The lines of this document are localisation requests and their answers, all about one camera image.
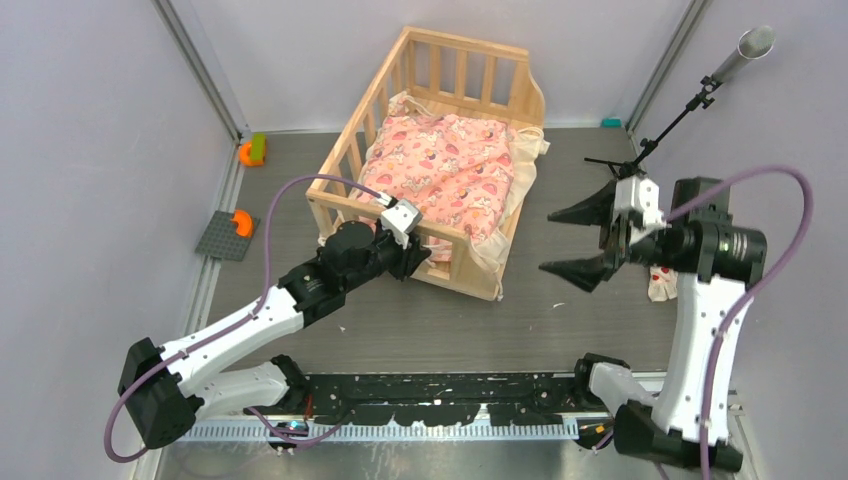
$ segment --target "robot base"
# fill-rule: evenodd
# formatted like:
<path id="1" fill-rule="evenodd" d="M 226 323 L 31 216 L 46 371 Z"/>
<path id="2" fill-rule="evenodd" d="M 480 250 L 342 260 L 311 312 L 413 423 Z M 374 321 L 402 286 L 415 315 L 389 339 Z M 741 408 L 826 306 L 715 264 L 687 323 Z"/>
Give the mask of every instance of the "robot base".
<path id="1" fill-rule="evenodd" d="M 679 432 L 660 430 L 651 420 L 651 410 L 633 400 L 618 409 L 613 436 L 616 451 L 675 467 L 698 468 L 701 465 L 698 444 L 683 440 Z M 710 447 L 710 466 L 736 473 L 742 468 L 742 453 L 718 443 Z"/>

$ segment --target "black clamp stand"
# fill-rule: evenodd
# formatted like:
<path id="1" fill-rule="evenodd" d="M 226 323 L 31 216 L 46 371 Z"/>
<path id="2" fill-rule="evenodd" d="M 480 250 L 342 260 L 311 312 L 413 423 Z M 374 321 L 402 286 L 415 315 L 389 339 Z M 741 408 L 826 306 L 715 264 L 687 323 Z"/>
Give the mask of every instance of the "black clamp stand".
<path id="1" fill-rule="evenodd" d="M 689 112 L 694 112 L 699 106 L 703 107 L 705 110 L 707 107 L 712 105 L 715 101 L 714 98 L 710 98 L 710 95 L 716 91 L 718 87 L 721 86 L 721 82 L 713 79 L 712 76 L 704 77 L 701 79 L 701 91 L 695 95 L 692 100 L 689 100 L 689 103 L 686 104 L 686 109 L 674 119 L 671 124 L 666 127 L 665 130 L 660 134 L 656 140 L 651 140 L 648 138 L 643 138 L 639 145 L 643 148 L 642 153 L 639 154 L 631 162 L 612 162 L 609 160 L 598 160 L 596 158 L 584 158 L 583 160 L 590 163 L 600 163 L 602 165 L 606 165 L 609 167 L 612 172 L 612 176 L 616 178 L 616 180 L 621 180 L 623 178 L 632 177 L 636 174 L 645 174 L 645 171 L 639 168 L 639 164 L 642 163 L 648 155 L 650 155 L 660 144 L 663 138 L 668 135 L 668 132 L 671 131 L 681 120 L 685 117 Z"/>

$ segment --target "metal tube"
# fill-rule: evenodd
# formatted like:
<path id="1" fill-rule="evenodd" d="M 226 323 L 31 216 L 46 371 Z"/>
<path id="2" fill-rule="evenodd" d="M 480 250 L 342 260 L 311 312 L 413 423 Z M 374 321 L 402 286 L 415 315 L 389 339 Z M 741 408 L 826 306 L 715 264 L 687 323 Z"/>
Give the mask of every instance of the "metal tube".
<path id="1" fill-rule="evenodd" d="M 774 46 L 774 30 L 767 25 L 753 28 L 739 37 L 736 51 L 730 54 L 724 63 L 711 75 L 713 80 L 724 83 L 730 80 L 742 67 L 758 58 L 765 57 Z"/>

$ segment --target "small cloth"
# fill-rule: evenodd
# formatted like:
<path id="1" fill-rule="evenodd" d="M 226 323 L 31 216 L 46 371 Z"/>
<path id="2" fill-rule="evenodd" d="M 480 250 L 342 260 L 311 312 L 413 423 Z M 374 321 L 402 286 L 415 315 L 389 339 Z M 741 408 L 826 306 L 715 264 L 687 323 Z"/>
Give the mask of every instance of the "small cloth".
<path id="1" fill-rule="evenodd" d="M 651 267 L 648 298 L 652 302 L 664 302 L 677 298 L 677 272 L 666 267 Z"/>

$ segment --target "teal object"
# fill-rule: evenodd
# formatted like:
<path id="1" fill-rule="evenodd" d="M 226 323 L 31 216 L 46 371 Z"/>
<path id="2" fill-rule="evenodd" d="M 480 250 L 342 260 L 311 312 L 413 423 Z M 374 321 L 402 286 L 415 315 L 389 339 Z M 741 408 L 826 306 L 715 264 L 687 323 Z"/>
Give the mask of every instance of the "teal object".
<path id="1" fill-rule="evenodd" d="M 602 128 L 621 128 L 620 118 L 605 118 L 601 120 Z"/>

